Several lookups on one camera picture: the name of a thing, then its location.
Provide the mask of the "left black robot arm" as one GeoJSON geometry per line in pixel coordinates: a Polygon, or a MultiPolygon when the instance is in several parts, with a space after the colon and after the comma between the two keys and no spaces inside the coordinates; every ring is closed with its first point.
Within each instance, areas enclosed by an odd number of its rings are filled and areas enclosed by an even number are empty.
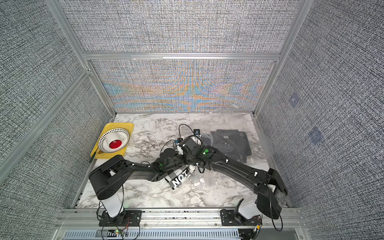
{"type": "Polygon", "coordinates": [[[168,148],[150,164],[130,162],[122,155],[116,155],[92,170],[89,180],[99,201],[103,203],[110,218],[116,218],[124,210],[124,198],[117,194],[128,180],[158,182],[169,171],[188,165],[189,158],[168,148]]]}

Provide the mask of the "clear vacuum bag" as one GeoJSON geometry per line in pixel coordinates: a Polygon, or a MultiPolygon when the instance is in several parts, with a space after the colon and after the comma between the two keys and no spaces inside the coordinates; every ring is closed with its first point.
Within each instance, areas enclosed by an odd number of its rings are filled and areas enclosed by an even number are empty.
{"type": "Polygon", "coordinates": [[[187,137],[203,145],[202,160],[190,166],[198,187],[210,184],[213,172],[241,182],[248,187],[248,178],[260,179],[261,174],[249,168],[268,171],[254,123],[248,114],[202,116],[193,124],[192,130],[184,124],[179,126],[179,137],[187,137]]]}

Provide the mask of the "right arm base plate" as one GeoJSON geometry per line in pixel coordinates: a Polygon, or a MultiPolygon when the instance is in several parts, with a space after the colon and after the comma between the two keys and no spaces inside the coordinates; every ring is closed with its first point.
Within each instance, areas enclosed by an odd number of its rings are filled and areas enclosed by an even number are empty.
{"type": "Polygon", "coordinates": [[[262,224],[260,215],[251,219],[246,219],[235,210],[222,209],[220,211],[221,222],[223,226],[257,226],[262,224]]]}

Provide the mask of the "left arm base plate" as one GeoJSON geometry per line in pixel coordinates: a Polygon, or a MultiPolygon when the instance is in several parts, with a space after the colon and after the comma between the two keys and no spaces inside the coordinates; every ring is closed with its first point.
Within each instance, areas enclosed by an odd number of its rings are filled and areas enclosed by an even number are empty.
{"type": "Polygon", "coordinates": [[[142,218],[141,210],[124,210],[116,217],[111,218],[107,211],[103,211],[99,227],[138,227],[142,218]]]}

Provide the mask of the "black white checkered cloth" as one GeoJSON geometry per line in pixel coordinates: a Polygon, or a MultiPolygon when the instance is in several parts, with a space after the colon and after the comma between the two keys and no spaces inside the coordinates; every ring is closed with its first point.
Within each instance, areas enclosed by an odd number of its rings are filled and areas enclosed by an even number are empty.
{"type": "Polygon", "coordinates": [[[179,169],[168,171],[165,180],[172,190],[176,190],[192,176],[195,170],[196,167],[191,165],[182,166],[179,169]]]}

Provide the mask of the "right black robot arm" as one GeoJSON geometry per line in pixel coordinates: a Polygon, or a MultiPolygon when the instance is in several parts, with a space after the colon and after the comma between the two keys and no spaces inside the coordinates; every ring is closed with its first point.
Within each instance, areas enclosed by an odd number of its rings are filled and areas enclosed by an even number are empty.
{"type": "Polygon", "coordinates": [[[288,190],[279,174],[274,169],[268,171],[255,169],[241,162],[232,160],[212,146],[201,146],[192,138],[185,138],[179,146],[189,165],[224,174],[258,195],[258,210],[265,216],[277,220],[281,216],[288,190]]]}

